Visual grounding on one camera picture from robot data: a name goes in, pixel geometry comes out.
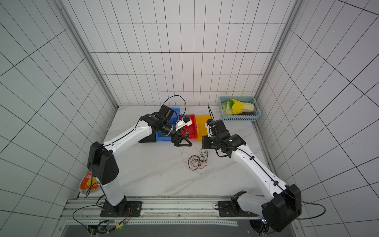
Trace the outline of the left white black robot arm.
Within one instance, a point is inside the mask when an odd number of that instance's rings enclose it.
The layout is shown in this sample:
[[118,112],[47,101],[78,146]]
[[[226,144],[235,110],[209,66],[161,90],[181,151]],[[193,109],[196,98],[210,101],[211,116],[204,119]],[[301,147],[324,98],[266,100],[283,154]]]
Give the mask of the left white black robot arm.
[[127,208],[126,196],[118,181],[117,160],[139,141],[160,132],[170,137],[171,143],[176,147],[192,146],[188,135],[182,134],[184,127],[192,125],[191,118],[183,115],[177,123],[172,124],[169,120],[174,113],[173,109],[162,105],[158,112],[140,117],[134,126],[119,136],[104,143],[94,142],[90,146],[87,167],[93,177],[97,178],[107,205]]

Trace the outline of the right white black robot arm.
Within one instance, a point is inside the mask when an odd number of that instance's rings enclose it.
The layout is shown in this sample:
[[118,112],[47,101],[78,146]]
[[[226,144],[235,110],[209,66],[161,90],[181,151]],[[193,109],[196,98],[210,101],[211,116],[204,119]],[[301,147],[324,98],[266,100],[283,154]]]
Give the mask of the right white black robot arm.
[[221,151],[250,174],[262,191],[262,196],[240,191],[230,202],[217,204],[221,214],[261,218],[276,232],[281,232],[302,214],[301,191],[296,185],[287,185],[272,173],[251,151],[247,143],[237,134],[231,135],[222,120],[209,119],[205,123],[207,135],[202,139],[203,149]]

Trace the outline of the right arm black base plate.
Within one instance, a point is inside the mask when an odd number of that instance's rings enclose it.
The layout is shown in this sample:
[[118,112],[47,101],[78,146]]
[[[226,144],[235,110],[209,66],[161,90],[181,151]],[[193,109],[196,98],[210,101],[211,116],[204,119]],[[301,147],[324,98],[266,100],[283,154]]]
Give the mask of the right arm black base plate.
[[240,191],[237,194],[231,196],[231,200],[228,201],[218,201],[218,203],[214,206],[215,210],[219,212],[220,217],[258,217],[257,214],[243,211],[237,200],[238,198],[247,193],[246,191]]

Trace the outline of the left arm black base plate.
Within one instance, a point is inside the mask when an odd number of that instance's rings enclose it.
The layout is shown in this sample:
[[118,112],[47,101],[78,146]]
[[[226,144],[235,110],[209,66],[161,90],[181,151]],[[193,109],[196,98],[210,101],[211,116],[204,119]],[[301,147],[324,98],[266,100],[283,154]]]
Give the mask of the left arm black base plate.
[[103,204],[100,216],[106,218],[139,217],[142,210],[142,201],[121,201],[117,206],[112,206],[108,201]]

